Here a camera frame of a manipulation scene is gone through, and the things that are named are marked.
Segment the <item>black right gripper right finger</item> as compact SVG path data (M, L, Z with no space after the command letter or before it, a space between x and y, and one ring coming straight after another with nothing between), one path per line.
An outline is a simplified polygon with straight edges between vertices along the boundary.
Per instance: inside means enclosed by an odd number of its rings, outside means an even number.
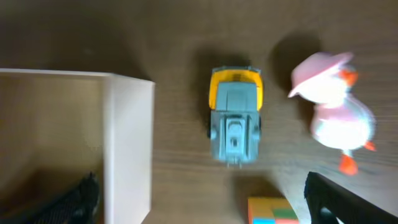
M396 224L397 217L317 172L309 172L304 197L312 224Z

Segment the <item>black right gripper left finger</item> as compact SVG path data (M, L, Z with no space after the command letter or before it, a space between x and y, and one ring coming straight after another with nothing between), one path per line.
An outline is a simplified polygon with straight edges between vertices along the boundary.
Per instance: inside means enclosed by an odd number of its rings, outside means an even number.
M25 215L22 224L93 223L100 204L100 185L89 173L66 193Z

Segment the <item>multicolour puzzle cube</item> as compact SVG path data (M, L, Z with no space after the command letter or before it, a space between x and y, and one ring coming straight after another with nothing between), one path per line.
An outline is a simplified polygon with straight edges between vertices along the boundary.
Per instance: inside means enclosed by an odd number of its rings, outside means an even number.
M249 224L299 224L299 220L285 198L249 197Z

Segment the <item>white duck toy pink hat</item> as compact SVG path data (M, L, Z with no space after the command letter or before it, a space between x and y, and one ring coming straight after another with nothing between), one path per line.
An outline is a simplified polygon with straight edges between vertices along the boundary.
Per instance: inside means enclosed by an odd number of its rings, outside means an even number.
M355 150L376 150L371 142L376 127L373 112L351 94L358 80L357 71L349 65L352 58L349 52L312 54L292 70L288 94L289 98L298 95L314 103L312 137L341 151L339 170L346 175L358 172Z

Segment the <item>grey yellow toy truck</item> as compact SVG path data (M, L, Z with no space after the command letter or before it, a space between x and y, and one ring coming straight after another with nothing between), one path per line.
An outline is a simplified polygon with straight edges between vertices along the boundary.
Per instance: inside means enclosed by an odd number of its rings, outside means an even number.
M253 163L261 141L261 71L251 66L214 68L208 97L213 158L228 166Z

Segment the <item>white cardboard box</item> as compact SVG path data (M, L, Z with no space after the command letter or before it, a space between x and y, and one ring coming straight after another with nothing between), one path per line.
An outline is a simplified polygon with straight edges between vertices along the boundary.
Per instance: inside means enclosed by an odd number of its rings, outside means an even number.
M114 73L1 70L1 222L21 223L94 173L93 223L151 209L153 82Z

